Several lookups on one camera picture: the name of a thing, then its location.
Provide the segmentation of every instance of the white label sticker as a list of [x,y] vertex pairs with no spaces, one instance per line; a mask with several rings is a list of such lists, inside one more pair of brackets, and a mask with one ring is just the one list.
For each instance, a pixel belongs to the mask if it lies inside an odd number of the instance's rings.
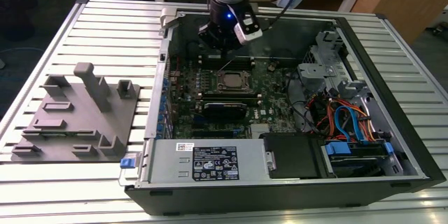
[[194,143],[176,143],[176,151],[178,152],[192,152]]

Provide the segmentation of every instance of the wire bundle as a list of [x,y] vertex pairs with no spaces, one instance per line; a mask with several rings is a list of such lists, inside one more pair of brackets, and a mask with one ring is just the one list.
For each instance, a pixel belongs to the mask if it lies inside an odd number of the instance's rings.
[[[341,106],[334,110],[330,106],[332,103],[338,103]],[[326,105],[326,116],[321,120],[321,122],[324,121],[324,119],[328,119],[329,121],[328,139],[348,140],[349,138],[349,135],[342,130],[342,128],[338,126],[337,120],[338,120],[340,110],[346,110],[350,113],[352,120],[353,120],[353,129],[354,129],[354,134],[356,134],[357,139],[360,141],[366,140],[369,142],[373,142],[374,137],[372,134],[372,122],[370,122],[368,115],[364,113],[364,111],[357,106],[352,105],[349,102],[338,98],[329,99],[329,102]],[[358,120],[361,116],[365,118],[365,122]],[[336,137],[332,138],[332,136],[334,135],[336,128],[342,133],[342,135],[337,135]]]

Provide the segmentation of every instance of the white slatted table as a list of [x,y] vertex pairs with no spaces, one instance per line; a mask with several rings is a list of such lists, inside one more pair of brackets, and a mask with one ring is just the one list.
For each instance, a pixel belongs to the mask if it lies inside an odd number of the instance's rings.
[[[204,5],[166,5],[204,9]],[[161,36],[162,6],[150,2],[89,0],[76,4],[42,59],[0,123],[0,161],[10,160],[45,91],[38,85],[48,74],[66,74],[74,64],[94,64],[94,74],[108,83],[130,79],[142,89],[133,118],[128,152],[142,149],[144,127]],[[386,81],[416,131],[448,176],[448,102],[416,55],[392,31],[388,21],[370,14],[293,11],[304,15],[346,18],[370,59]],[[349,58],[357,77],[362,76]],[[132,184],[136,171],[120,176],[118,164],[46,164],[0,166],[0,223],[90,223],[172,221],[182,223],[446,223],[448,183],[414,194],[394,195],[366,207],[306,209],[185,217],[148,216],[126,197],[120,184]]]

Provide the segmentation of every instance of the blue cable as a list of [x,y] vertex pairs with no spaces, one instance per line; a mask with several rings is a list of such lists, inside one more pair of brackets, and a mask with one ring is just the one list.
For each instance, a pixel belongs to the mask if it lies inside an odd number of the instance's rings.
[[346,141],[349,142],[350,136],[349,134],[342,130],[341,126],[338,125],[338,112],[341,111],[341,109],[348,109],[348,111],[350,112],[352,115],[352,121],[353,121],[353,129],[354,129],[354,135],[357,140],[360,140],[361,142],[365,141],[361,130],[358,129],[357,126],[357,117],[354,114],[354,111],[352,110],[350,107],[346,106],[340,106],[336,111],[334,111],[334,124],[336,124],[336,128],[337,130],[344,134],[344,136],[346,137]]

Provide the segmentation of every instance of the power supply label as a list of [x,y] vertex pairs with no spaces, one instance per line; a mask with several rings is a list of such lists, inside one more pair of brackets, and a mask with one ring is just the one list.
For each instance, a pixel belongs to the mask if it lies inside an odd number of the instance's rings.
[[194,181],[238,180],[238,159],[236,146],[194,147],[193,172]]

